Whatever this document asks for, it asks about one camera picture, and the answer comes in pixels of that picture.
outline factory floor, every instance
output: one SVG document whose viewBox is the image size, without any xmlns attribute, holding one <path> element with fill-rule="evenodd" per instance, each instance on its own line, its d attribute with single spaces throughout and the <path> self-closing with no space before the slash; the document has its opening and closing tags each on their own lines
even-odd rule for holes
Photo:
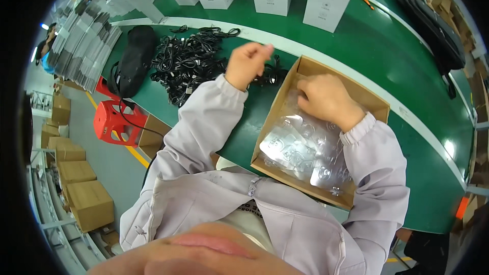
<svg viewBox="0 0 489 275">
<path fill-rule="evenodd" d="M 97 179 L 114 200 L 115 226 L 118 228 L 121 215 L 139 197 L 146 168 L 125 146 L 108 144 L 95 136 L 93 131 L 95 105 L 100 101 L 108 100 L 108 97 L 95 92 L 91 95 L 94 104 L 85 92 L 77 89 L 64 87 L 63 94 L 71 99 L 70 138 L 85 149 L 87 161 L 96 173 Z M 332 211 L 339 221 L 344 220 L 341 219 L 344 214 L 336 215 L 334 209 Z M 400 257 L 404 257 L 402 249 L 403 245 L 400 245 L 396 250 Z M 415 261 L 410 258 L 404 260 L 411 267 L 415 264 Z M 390 253 L 382 275 L 393 275 L 405 269 Z"/>
</svg>

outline green workbench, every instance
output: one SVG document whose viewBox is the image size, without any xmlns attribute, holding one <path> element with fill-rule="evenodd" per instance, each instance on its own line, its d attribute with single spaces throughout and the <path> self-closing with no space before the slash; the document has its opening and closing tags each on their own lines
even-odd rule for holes
<svg viewBox="0 0 489 275">
<path fill-rule="evenodd" d="M 192 7 L 179 6 L 174 0 L 155 0 L 154 3 L 165 16 L 252 27 L 311 47 L 346 64 L 403 103 L 441 144 L 449 143 L 453 151 L 447 157 L 466 175 L 473 124 L 463 102 L 465 98 L 470 104 L 470 88 L 463 73 L 454 75 L 463 95 L 458 94 L 456 99 L 450 100 L 429 50 L 388 13 L 379 8 L 371 10 L 363 0 L 351 0 L 336 31 L 331 34 L 302 23 L 306 1 L 292 0 L 287 17 L 256 13 L 253 0 L 234 0 L 227 10 L 205 10 L 200 3 Z M 395 0 L 376 1 L 410 24 Z M 134 10 L 123 17 L 114 17 L 112 21 L 144 17 Z M 132 27 L 121 26 L 123 34 L 107 61 L 102 73 L 104 77 L 108 76 L 110 66 L 120 59 L 127 43 L 127 32 Z M 169 29 L 174 27 L 155 25 L 153 28 L 158 37 L 173 35 Z M 178 37 L 195 32 L 191 29 Z M 247 39 L 239 37 L 225 39 L 221 55 L 228 58 L 232 49 L 246 42 Z M 276 53 L 286 69 L 297 59 L 286 52 L 277 50 Z M 166 124 L 174 126 L 178 121 L 178 109 L 168 104 L 165 89 L 150 81 L 149 74 L 132 99 Z M 249 89 L 242 119 L 219 155 L 257 173 L 250 167 L 251 155 L 277 90 L 278 87 L 269 86 Z M 448 232 L 465 193 L 463 187 L 442 156 L 404 118 L 391 111 L 388 125 L 394 130 L 407 158 L 406 184 L 411 188 L 411 195 L 404 226 L 421 231 Z"/>
</svg>

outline black backpack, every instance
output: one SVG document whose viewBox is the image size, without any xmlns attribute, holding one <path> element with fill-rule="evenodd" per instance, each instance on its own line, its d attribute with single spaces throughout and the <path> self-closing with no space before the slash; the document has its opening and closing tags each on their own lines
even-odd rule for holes
<svg viewBox="0 0 489 275">
<path fill-rule="evenodd" d="M 450 99 L 456 97 L 450 70 L 465 66 L 464 47 L 455 31 L 421 0 L 397 0 L 414 23 L 415 30 L 430 46 L 440 74 L 449 84 Z"/>
<path fill-rule="evenodd" d="M 131 98 L 138 92 L 151 68 L 156 48 L 156 34 L 150 26 L 133 27 L 127 33 L 127 40 L 120 62 L 112 65 L 107 79 L 108 90 L 121 98 Z"/>
</svg>

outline red plastic stool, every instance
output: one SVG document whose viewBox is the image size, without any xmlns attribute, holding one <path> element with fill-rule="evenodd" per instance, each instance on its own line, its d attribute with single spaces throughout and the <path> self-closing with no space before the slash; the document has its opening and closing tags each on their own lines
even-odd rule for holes
<svg viewBox="0 0 489 275">
<path fill-rule="evenodd" d="M 110 97 L 112 100 L 119 101 L 120 99 L 119 96 L 114 95 L 108 90 L 107 81 L 105 81 L 103 77 L 100 77 L 100 79 L 98 79 L 98 83 L 97 86 L 95 87 L 95 90 L 103 95 L 106 95 L 107 97 Z"/>
<path fill-rule="evenodd" d="M 127 106 L 124 103 L 121 104 L 121 111 L 123 113 L 126 107 Z M 148 119 L 148 116 L 142 114 L 137 107 L 134 107 L 132 114 L 125 113 L 124 117 L 133 124 L 139 126 L 144 126 L 146 119 Z M 93 128 L 95 129 L 97 138 L 109 144 L 131 145 L 137 147 L 136 138 L 138 137 L 139 128 L 128 123 L 124 117 L 119 113 L 119 101 L 107 100 L 100 102 L 93 120 Z M 125 133 L 124 126 L 133 127 L 127 141 L 124 141 L 121 136 L 122 133 Z M 116 132 L 119 140 L 112 138 L 112 131 Z"/>
</svg>

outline black cable pile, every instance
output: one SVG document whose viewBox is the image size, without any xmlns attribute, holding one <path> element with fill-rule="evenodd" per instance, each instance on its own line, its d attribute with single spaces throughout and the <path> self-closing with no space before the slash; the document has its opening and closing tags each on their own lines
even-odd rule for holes
<svg viewBox="0 0 489 275">
<path fill-rule="evenodd" d="M 187 26 L 170 30 L 174 33 L 183 33 Z M 152 60 L 152 67 L 156 72 L 150 75 L 152 81 L 160 82 L 168 93 L 168 103 L 182 107 L 188 97 L 197 87 L 217 78 L 226 71 L 227 58 L 216 58 L 216 53 L 221 48 L 224 38 L 238 36 L 240 29 L 234 28 L 225 33 L 219 27 L 202 27 L 197 34 L 189 38 L 176 38 L 164 36 L 157 46 L 159 50 Z M 287 70 L 281 69 L 280 58 L 274 58 L 275 66 L 265 64 L 263 76 L 257 77 L 254 83 L 278 84 L 287 74 Z"/>
</svg>

